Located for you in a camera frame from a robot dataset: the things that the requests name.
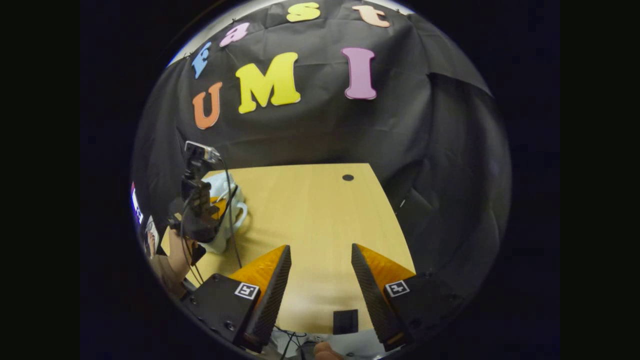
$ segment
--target wooden table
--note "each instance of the wooden table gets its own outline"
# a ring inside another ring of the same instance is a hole
[[[217,174],[210,172],[207,176]],[[287,330],[331,334],[333,312],[358,309],[359,329],[371,319],[351,267],[359,243],[415,272],[396,216],[369,164],[289,165],[232,169],[249,214],[236,233],[243,264],[283,244],[291,271],[276,324]],[[342,179],[352,175],[352,181]],[[162,247],[168,254],[168,233]],[[222,255],[208,252],[204,279],[238,269],[229,241]],[[191,273],[187,278],[197,284]]]

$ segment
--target foam letter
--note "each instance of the foam letter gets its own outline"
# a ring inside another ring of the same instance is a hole
[[[198,53],[196,58],[193,59],[193,63],[191,63],[191,66],[193,66],[194,70],[196,70],[196,79],[198,78],[198,76],[200,76],[202,69],[207,66],[207,60],[205,59],[207,58],[207,56],[209,56],[209,50],[207,50],[209,46],[211,46],[211,42],[204,44],[204,47],[202,48],[202,50],[200,50],[200,53]]]
[[[320,16],[320,10],[318,10],[319,7],[320,5],[316,3],[295,4],[287,10],[289,12],[287,20],[296,22],[315,19]]]
[[[375,99],[376,91],[371,87],[370,61],[373,51],[359,47],[345,47],[340,51],[349,60],[349,88],[344,95],[349,99]]]
[[[384,16],[385,13],[381,12],[380,10],[374,9],[369,5],[354,6],[352,7],[352,9],[358,10],[360,12],[360,17],[362,18],[362,20],[371,25],[379,26],[381,28],[388,28],[389,26],[391,26],[388,21],[380,20],[380,18],[378,17],[378,15]]]
[[[282,53],[276,55],[265,75],[262,75],[254,63],[247,64],[238,71],[240,79],[240,107],[241,114],[255,110],[254,94],[262,107],[267,106],[269,94],[273,88],[271,103],[274,105],[293,104],[300,101],[300,93],[296,91],[293,81],[293,62],[298,58],[296,53]]]
[[[218,121],[220,115],[220,88],[222,83],[215,83],[209,88],[211,94],[211,113],[208,117],[204,116],[204,96],[201,92],[193,98],[193,115],[196,118],[196,126],[199,129],[206,129],[213,126]]]
[[[220,42],[220,47],[227,46],[232,42],[242,39],[246,35],[246,30],[249,27],[248,22],[244,22],[233,29],[229,30],[224,39]]]

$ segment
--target person's arm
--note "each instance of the person's arm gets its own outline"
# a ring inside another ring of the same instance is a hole
[[[187,243],[191,248],[194,241],[188,239]],[[167,291],[181,298],[186,292],[182,280],[189,272],[191,256],[189,256],[189,250],[185,247],[184,241],[175,230],[169,230],[169,253],[169,256],[156,254],[149,261]]]

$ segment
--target table surface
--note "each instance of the table surface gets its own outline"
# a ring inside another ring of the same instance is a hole
[[[210,172],[206,177],[220,171]],[[353,268],[359,243],[415,272],[402,230],[369,164],[318,164],[229,170],[244,193],[248,216],[236,232],[243,264],[283,244],[291,270],[276,324],[331,334],[333,312],[358,309],[359,330],[373,328]],[[342,179],[352,175],[352,181]],[[161,242],[169,254],[168,232]],[[229,241],[223,254],[198,262],[204,279],[238,269]],[[191,272],[187,278],[198,284]]]

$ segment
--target pink letter i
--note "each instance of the pink letter i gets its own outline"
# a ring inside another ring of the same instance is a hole
[[[371,88],[371,59],[373,51],[360,47],[345,47],[340,51],[349,60],[349,88],[344,95],[349,99],[375,99]]]

